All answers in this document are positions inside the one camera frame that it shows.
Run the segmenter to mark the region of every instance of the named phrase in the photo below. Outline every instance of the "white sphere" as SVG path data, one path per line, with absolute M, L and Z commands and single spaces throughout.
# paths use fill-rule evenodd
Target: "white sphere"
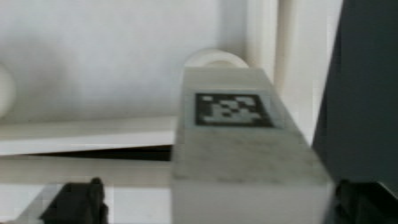
M 16 99 L 16 86 L 11 74 L 0 66 L 0 118 L 9 112 Z

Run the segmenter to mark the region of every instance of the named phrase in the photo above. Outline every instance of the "white panel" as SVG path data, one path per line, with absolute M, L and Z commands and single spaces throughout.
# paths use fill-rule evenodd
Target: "white panel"
M 276 87 L 313 141 L 342 0 L 279 1 Z

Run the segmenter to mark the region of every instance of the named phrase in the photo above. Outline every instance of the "white surface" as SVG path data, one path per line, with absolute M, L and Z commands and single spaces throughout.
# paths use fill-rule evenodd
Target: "white surface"
M 98 176 L 107 186 L 105 203 L 111 207 L 111 223 L 169 224 L 169 175 L 171 168 L 166 162 L 4 157 L 0 158 L 0 222 L 20 217 L 50 183 L 89 182 Z
M 242 0 L 0 0 L 2 123 L 176 115 L 182 70 L 206 48 L 246 54 Z
M 313 142 L 343 0 L 279 1 L 276 87 Z
M 174 144 L 176 118 L 0 125 L 0 156 Z
M 276 128 L 194 122 L 196 93 L 253 92 Z M 173 167 L 176 224 L 322 224 L 333 180 L 260 69 L 189 68 Z
M 16 87 L 11 74 L 0 65 L 0 119 L 9 112 L 16 98 Z

